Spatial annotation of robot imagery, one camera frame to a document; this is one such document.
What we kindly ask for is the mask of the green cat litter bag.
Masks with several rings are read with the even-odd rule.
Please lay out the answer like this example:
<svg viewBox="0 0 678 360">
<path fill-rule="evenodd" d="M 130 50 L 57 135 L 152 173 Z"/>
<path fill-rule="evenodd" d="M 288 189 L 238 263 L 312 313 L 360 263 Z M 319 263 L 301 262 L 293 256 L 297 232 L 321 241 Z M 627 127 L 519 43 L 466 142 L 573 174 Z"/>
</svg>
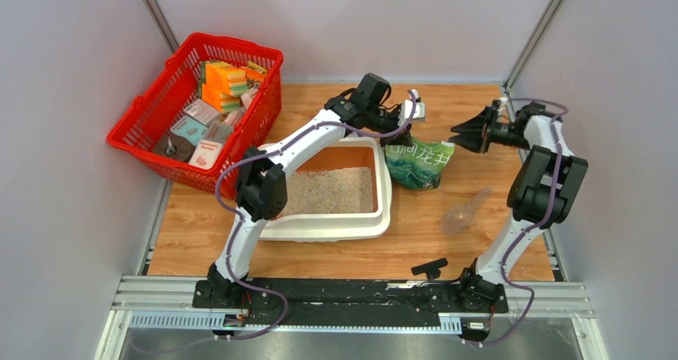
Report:
<svg viewBox="0 0 678 360">
<path fill-rule="evenodd" d="M 385 162 L 391 179 L 410 190 L 436 189 L 455 146 L 452 142 L 422 142 L 416 138 L 411 146 L 386 146 Z"/>
</svg>

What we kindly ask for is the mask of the clear plastic scoop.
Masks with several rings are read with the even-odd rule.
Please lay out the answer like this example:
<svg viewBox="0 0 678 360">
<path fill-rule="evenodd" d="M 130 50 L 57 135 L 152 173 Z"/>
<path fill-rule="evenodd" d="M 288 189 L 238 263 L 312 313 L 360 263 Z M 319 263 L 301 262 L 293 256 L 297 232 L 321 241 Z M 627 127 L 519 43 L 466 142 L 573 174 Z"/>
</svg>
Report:
<svg viewBox="0 0 678 360">
<path fill-rule="evenodd" d="M 439 222 L 443 234 L 453 235 L 468 228 L 475 217 L 477 209 L 493 194 L 493 189 L 485 187 L 464 204 L 454 206 L 447 211 Z"/>
</svg>

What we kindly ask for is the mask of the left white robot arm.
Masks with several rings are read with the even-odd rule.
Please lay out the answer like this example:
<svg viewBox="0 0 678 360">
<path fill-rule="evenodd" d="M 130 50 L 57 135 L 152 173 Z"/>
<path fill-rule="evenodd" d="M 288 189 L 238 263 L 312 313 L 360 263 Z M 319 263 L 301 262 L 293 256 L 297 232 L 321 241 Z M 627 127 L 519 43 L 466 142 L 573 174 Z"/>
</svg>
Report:
<svg viewBox="0 0 678 360">
<path fill-rule="evenodd" d="M 254 248 L 268 222 L 285 207 L 287 180 L 298 168 L 351 134 L 379 138 L 386 145 L 411 145 L 411 125 L 425 119 L 425 104 L 417 90 L 409 90 L 408 98 L 387 110 L 382 102 L 391 93 L 386 80 L 368 73 L 357 87 L 331 97 L 302 128 L 264 150 L 250 147 L 240 161 L 221 173 L 215 186 L 217 197 L 225 177 L 237 171 L 236 205 L 223 206 L 234 220 L 225 248 L 209 268 L 206 284 L 224 307 L 233 308 L 243 300 Z"/>
</svg>

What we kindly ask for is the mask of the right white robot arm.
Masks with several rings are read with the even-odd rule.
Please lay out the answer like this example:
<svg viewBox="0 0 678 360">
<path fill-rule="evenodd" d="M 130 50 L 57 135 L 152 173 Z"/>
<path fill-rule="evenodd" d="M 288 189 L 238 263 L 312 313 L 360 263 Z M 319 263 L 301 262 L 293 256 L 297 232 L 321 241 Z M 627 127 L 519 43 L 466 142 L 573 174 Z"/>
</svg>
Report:
<svg viewBox="0 0 678 360">
<path fill-rule="evenodd" d="M 514 120 L 502 122 L 499 112 L 506 102 L 496 99 L 450 129 L 450 142 L 474 153 L 486 153 L 493 143 L 527 152 L 508 192 L 507 222 L 460 276 L 454 298 L 466 311 L 490 310 L 499 302 L 512 268 L 531 242 L 568 217 L 588 170 L 588 161 L 577 157 L 564 140 L 565 106 L 526 98 Z"/>
</svg>

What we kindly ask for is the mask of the white orange litter box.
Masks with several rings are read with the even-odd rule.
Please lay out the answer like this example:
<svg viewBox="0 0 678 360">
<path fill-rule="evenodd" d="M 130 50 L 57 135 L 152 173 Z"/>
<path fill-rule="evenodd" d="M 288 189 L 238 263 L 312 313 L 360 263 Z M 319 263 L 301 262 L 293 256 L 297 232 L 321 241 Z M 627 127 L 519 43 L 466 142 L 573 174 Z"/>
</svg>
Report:
<svg viewBox="0 0 678 360">
<path fill-rule="evenodd" d="M 345 138 L 315 154 L 287 181 L 288 202 L 262 240 L 336 242 L 376 238 L 389 227 L 393 186 L 372 138 Z"/>
</svg>

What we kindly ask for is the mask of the white pink sponge box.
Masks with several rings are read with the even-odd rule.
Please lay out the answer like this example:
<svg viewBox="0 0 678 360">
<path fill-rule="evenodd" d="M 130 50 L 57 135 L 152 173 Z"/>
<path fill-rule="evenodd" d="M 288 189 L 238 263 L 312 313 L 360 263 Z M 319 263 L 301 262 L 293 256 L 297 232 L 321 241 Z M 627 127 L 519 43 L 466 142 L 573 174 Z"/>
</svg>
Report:
<svg viewBox="0 0 678 360">
<path fill-rule="evenodd" d="M 209 140 L 201 140 L 193 152 L 188 164 L 203 170 L 211 169 L 217 161 L 223 144 Z"/>
</svg>

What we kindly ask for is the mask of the black T-shaped tool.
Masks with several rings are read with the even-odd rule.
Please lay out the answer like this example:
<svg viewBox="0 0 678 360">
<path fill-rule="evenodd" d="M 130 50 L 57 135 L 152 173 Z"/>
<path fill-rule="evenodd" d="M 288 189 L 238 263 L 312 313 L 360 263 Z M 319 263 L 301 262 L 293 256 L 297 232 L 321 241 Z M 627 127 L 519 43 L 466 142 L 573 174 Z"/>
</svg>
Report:
<svg viewBox="0 0 678 360">
<path fill-rule="evenodd" d="M 446 258 L 426 262 L 411 268 L 412 275 L 424 274 L 427 280 L 436 280 L 441 276 L 441 269 L 449 264 Z"/>
</svg>

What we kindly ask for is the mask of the orange sponge pack lower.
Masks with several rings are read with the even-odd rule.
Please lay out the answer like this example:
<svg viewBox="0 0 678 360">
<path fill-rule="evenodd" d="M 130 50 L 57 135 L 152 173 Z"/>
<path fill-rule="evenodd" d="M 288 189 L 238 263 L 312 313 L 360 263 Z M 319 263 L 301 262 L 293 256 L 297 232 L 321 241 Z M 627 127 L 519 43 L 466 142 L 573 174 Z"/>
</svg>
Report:
<svg viewBox="0 0 678 360">
<path fill-rule="evenodd" d="M 222 114 L 229 114 L 241 107 L 241 99 L 213 88 L 205 83 L 200 88 L 200 99 Z"/>
</svg>

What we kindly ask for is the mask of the orange sponge pack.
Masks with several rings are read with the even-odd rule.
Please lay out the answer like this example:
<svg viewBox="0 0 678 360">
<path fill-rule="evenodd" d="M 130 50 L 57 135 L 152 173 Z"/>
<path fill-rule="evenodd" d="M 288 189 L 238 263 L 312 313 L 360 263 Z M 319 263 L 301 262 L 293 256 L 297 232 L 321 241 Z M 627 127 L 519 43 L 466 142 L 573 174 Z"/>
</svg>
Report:
<svg viewBox="0 0 678 360">
<path fill-rule="evenodd" d="M 205 83 L 200 88 L 200 99 L 222 114 L 229 114 L 241 107 L 241 99 L 213 88 Z"/>
<path fill-rule="evenodd" d="M 230 96 L 241 96 L 249 89 L 246 72 L 227 62 L 205 62 L 202 72 L 208 86 Z"/>
</svg>

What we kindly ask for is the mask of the red plastic shopping basket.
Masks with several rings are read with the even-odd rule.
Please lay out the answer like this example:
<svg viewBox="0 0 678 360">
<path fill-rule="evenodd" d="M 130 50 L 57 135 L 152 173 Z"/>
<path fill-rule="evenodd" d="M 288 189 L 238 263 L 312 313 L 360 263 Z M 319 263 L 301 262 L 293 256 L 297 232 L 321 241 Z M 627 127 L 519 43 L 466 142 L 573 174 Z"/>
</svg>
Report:
<svg viewBox="0 0 678 360">
<path fill-rule="evenodd" d="M 153 152 L 161 138 L 197 98 L 201 62 L 220 60 L 235 66 L 254 62 L 268 74 L 253 103 L 234 127 L 215 165 L 209 170 L 186 162 L 162 157 Z M 159 176 L 185 186 L 213 193 L 224 169 L 242 159 L 268 136 L 281 112 L 280 50 L 254 42 L 195 32 L 166 60 L 164 70 L 147 91 L 136 97 L 107 136 L 107 142 L 149 167 Z"/>
</svg>

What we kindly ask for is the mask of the orange sponge pack upper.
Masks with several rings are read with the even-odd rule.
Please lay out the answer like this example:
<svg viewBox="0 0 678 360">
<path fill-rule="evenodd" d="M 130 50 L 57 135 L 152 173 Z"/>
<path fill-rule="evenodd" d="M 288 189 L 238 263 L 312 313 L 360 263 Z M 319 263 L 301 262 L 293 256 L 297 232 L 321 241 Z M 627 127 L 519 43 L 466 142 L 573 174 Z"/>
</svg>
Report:
<svg viewBox="0 0 678 360">
<path fill-rule="evenodd" d="M 230 96 L 241 96 L 249 89 L 246 72 L 227 62 L 205 62 L 202 72 L 208 86 Z"/>
</svg>

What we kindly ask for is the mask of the teal card package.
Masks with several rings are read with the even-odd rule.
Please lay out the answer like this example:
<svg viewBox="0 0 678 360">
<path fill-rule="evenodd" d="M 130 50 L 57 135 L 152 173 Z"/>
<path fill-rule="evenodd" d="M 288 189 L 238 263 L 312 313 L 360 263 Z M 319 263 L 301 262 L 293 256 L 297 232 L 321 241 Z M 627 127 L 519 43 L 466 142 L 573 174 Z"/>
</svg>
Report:
<svg viewBox="0 0 678 360">
<path fill-rule="evenodd" d="M 184 115 L 169 130 L 172 134 L 186 139 L 193 146 L 197 146 L 205 137 L 207 127 L 190 116 Z"/>
</svg>

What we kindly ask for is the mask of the brown round scrubber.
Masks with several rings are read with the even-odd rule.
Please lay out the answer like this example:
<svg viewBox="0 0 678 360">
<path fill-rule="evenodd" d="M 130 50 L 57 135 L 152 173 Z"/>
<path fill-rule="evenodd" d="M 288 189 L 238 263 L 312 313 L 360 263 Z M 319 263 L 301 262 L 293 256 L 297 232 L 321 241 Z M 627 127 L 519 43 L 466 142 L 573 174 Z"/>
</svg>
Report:
<svg viewBox="0 0 678 360">
<path fill-rule="evenodd" d="M 157 156 L 177 162 L 188 162 L 194 151 L 195 146 L 189 140 L 172 133 L 161 136 L 153 148 Z"/>
</svg>

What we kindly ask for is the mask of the black mounting base plate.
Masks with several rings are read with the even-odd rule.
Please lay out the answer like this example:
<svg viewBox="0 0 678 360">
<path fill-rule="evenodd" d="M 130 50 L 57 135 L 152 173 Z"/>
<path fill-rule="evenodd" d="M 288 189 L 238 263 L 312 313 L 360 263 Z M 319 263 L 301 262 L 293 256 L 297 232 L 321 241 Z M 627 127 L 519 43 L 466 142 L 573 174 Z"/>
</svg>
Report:
<svg viewBox="0 0 678 360">
<path fill-rule="evenodd" d="M 459 296 L 451 281 L 405 282 L 357 279 L 249 278 L 249 289 L 236 286 L 222 298 L 206 280 L 197 282 L 192 305 L 199 309 L 234 309 L 246 324 L 284 326 L 415 327 L 438 325 L 443 313 L 482 317 L 505 314 L 504 293 L 494 302 Z"/>
</svg>

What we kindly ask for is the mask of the aluminium frame rail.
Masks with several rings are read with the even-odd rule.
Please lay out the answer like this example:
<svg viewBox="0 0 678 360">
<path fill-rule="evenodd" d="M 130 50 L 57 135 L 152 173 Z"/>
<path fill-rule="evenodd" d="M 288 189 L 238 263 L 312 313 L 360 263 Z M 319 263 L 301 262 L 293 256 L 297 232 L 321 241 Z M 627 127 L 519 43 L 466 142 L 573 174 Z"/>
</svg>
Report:
<svg viewBox="0 0 678 360">
<path fill-rule="evenodd" d="M 197 277 L 125 276 L 96 358 L 117 359 L 132 328 L 213 332 L 469 335 L 473 330 L 529 340 L 532 319 L 561 319 L 585 359 L 608 354 L 584 285 L 522 282 L 463 303 L 451 281 L 254 278 L 237 301 Z"/>
</svg>

